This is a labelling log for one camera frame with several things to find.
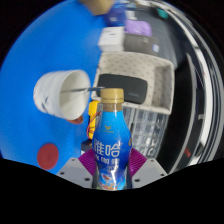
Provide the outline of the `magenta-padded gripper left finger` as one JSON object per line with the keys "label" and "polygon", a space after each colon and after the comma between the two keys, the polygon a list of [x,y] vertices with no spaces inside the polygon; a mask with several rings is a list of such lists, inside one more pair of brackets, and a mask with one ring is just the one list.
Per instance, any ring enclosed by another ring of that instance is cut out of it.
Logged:
{"label": "magenta-padded gripper left finger", "polygon": [[70,158],[57,176],[84,188],[96,188],[97,165],[93,150],[86,151],[79,158]]}

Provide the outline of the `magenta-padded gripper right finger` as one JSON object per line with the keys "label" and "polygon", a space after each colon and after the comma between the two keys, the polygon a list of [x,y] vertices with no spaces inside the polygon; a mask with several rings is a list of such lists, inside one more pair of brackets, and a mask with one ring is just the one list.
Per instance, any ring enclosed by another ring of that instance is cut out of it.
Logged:
{"label": "magenta-padded gripper right finger", "polygon": [[167,175],[156,159],[147,159],[136,149],[131,150],[128,163],[128,188],[141,188]]}

